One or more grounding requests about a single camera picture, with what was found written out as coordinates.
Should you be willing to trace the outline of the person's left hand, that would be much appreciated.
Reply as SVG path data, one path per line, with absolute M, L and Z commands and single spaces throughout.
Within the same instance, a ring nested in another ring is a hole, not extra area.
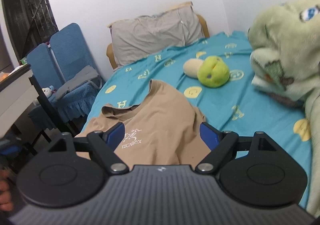
M 11 192 L 7 177 L 9 176 L 8 170 L 1 170 L 0 172 L 0 208 L 1 211 L 8 212 L 14 208 L 11 200 Z

